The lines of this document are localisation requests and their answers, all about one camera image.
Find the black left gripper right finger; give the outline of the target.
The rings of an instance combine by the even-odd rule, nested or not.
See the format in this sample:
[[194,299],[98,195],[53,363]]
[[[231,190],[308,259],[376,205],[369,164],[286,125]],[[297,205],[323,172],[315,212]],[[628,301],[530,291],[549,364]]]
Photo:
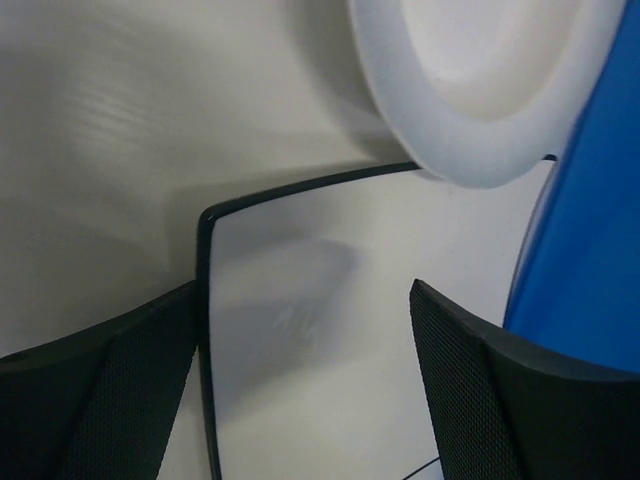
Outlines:
[[422,280],[409,304],[444,478],[638,478],[637,374],[540,347]]

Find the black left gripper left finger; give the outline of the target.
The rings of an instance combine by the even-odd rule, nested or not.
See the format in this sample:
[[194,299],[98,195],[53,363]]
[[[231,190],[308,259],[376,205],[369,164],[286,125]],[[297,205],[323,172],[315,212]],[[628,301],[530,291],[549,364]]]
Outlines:
[[2,478],[156,478],[195,349],[187,283],[2,358]]

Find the white square black-rimmed plate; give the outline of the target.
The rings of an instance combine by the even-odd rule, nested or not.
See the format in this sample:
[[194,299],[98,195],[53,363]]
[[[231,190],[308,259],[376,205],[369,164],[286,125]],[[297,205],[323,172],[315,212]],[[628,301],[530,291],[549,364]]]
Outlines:
[[501,324],[551,169],[480,190],[399,164],[207,210],[197,282],[212,476],[440,478],[411,286]]

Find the white round fluted bowl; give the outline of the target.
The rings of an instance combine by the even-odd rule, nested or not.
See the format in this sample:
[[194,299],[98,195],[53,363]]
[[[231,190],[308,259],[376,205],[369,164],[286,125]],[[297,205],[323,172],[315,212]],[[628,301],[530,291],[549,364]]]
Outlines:
[[561,157],[604,67],[622,1],[349,3],[386,125],[422,168],[493,188]]

